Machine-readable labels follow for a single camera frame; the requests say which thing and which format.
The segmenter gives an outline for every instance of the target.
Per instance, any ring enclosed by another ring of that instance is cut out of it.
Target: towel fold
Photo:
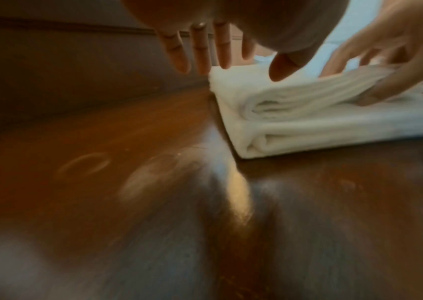
[[[273,83],[268,66],[210,73],[230,140],[242,158],[423,135],[423,84],[390,102],[352,101],[393,70],[368,66],[316,79],[298,72]]]

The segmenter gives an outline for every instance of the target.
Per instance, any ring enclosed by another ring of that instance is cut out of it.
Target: wooden trim
[[[83,23],[64,23],[57,21],[44,20],[27,20],[0,17],[0,28],[18,28],[24,30],[49,30],[49,31],[74,31],[74,32],[90,32],[90,33],[114,33],[114,34],[133,34],[133,35],[154,35],[153,29],[149,28],[132,28],[107,25],[91,25]],[[189,37],[190,33],[181,31],[182,37]],[[208,34],[209,38],[213,38],[213,34]],[[242,40],[240,35],[232,35],[233,40]]]

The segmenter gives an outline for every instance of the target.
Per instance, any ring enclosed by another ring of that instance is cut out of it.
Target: stack of towels
[[[353,102],[393,70],[367,66],[317,79],[297,72],[274,83],[269,65],[213,67],[210,88],[245,159],[423,136],[423,84],[391,101]]]

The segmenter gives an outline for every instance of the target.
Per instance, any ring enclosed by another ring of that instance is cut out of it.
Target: folded towel
[[[210,73],[226,131],[242,158],[423,135],[423,84],[390,102],[352,104],[392,69],[368,66],[324,79],[297,72],[279,83],[267,71],[251,65]]]

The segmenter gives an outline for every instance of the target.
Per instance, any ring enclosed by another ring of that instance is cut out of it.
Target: wooden table
[[[0,299],[423,299],[423,139],[242,161],[207,87],[0,133]]]

